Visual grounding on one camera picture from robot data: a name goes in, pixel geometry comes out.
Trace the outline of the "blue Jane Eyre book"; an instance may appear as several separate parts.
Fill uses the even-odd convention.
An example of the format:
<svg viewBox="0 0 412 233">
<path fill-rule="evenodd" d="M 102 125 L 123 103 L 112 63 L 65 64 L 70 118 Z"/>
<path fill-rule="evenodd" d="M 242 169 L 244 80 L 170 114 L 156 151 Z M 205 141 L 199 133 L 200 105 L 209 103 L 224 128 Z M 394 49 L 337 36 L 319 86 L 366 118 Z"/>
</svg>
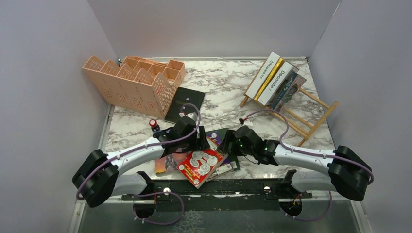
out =
<svg viewBox="0 0 412 233">
<path fill-rule="evenodd" d="M 173 153 L 155 160 L 155 174 L 158 177 L 172 175 L 178 172 L 179 164 L 188 153 Z"/>
</svg>

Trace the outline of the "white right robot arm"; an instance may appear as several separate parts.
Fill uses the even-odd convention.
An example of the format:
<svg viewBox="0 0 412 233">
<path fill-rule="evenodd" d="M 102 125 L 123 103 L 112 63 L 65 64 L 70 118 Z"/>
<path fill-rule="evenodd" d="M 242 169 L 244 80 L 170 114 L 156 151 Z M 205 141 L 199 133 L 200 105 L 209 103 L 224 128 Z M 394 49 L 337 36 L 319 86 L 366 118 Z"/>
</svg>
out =
<svg viewBox="0 0 412 233">
<path fill-rule="evenodd" d="M 349 147 L 338 146 L 335 150 L 295 147 L 280 140 L 262 139 L 247 126 L 228 130 L 217 153 L 250 155 L 264 165 L 303 168 L 281 183 L 280 191 L 288 198 L 305 191 L 333 191 L 347 199 L 362 201 L 374 179 L 371 167 Z"/>
</svg>

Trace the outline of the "red comic paperback book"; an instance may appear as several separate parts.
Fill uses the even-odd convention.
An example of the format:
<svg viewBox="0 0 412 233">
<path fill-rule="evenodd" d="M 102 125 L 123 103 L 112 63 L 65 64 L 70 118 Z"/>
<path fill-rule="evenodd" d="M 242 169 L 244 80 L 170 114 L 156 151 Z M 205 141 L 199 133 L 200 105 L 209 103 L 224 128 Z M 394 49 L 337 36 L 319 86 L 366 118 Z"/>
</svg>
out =
<svg viewBox="0 0 412 233">
<path fill-rule="evenodd" d="M 224 156 L 212 149 L 194 151 L 179 164 L 178 171 L 199 189 L 223 159 Z"/>
</svg>

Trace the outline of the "white Afternoon Tea book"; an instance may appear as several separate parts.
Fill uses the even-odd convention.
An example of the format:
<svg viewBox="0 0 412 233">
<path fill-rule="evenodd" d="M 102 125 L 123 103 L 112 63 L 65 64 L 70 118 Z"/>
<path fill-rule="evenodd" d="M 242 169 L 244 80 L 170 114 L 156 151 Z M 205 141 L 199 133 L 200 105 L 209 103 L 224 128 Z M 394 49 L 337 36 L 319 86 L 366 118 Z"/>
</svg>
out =
<svg viewBox="0 0 412 233">
<path fill-rule="evenodd" d="M 257 92 L 260 90 L 261 86 L 263 85 L 264 81 L 266 80 L 269 73 L 272 71 L 280 56 L 274 52 L 271 52 L 269 57 L 261 66 L 258 73 L 255 75 L 251 83 L 249 84 L 248 88 L 245 91 L 245 96 L 253 99 Z"/>
</svg>

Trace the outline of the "yellow Little Prince book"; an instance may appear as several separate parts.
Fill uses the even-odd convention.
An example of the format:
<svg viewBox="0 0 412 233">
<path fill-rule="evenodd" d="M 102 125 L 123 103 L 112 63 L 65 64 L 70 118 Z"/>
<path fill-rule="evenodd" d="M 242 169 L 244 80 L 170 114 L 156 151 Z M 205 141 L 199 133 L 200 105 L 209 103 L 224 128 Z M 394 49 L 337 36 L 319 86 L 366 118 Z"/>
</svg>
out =
<svg viewBox="0 0 412 233">
<path fill-rule="evenodd" d="M 277 61 L 277 63 L 275 64 L 274 68 L 272 69 L 272 71 L 269 73 L 268 77 L 266 78 L 266 80 L 264 81 L 262 87 L 259 89 L 259 91 L 257 92 L 256 96 L 254 97 L 254 100 L 258 100 L 258 98 L 260 97 L 260 95 L 263 93 L 263 91 L 265 90 L 265 88 L 268 86 L 268 84 L 270 83 L 270 81 L 272 80 L 273 76 L 277 73 L 278 69 L 283 65 L 284 63 L 284 59 L 282 57 L 280 57 Z"/>
</svg>

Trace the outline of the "Little Women book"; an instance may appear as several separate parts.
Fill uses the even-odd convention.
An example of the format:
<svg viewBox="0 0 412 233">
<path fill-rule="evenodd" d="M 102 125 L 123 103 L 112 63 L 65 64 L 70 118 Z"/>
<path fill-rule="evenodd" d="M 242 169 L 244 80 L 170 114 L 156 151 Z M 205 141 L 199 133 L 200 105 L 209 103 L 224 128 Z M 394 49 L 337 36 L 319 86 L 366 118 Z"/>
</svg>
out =
<svg viewBox="0 0 412 233">
<path fill-rule="evenodd" d="M 305 82 L 304 77 L 291 71 L 277 89 L 270 108 L 280 112 Z"/>
</svg>

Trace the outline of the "brown Decorate Furniture book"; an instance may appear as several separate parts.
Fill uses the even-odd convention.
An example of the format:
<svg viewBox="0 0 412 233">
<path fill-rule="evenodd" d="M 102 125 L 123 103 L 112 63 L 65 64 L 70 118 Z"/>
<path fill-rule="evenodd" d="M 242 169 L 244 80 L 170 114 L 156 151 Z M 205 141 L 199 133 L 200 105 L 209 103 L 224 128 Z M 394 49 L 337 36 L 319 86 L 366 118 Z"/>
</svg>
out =
<svg viewBox="0 0 412 233">
<path fill-rule="evenodd" d="M 285 61 L 277 73 L 273 76 L 270 83 L 263 90 L 257 101 L 263 105 L 271 104 L 277 89 L 281 86 L 287 75 L 292 71 L 297 72 L 298 68 Z"/>
</svg>

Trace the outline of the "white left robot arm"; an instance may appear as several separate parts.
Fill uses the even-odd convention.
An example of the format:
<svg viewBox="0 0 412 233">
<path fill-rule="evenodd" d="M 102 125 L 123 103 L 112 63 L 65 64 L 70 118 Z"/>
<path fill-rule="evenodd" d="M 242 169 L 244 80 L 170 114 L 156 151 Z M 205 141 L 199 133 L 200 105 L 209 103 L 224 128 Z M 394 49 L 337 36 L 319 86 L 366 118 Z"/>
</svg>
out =
<svg viewBox="0 0 412 233">
<path fill-rule="evenodd" d="M 89 207 L 97 207 L 116 195 L 136 194 L 147 199 L 153 192 L 147 175 L 126 175 L 127 171 L 173 153 L 209 148 L 204 126 L 184 116 L 174 126 L 153 131 L 147 140 L 125 150 L 104 153 L 96 149 L 72 177 L 76 198 L 85 200 Z"/>
</svg>

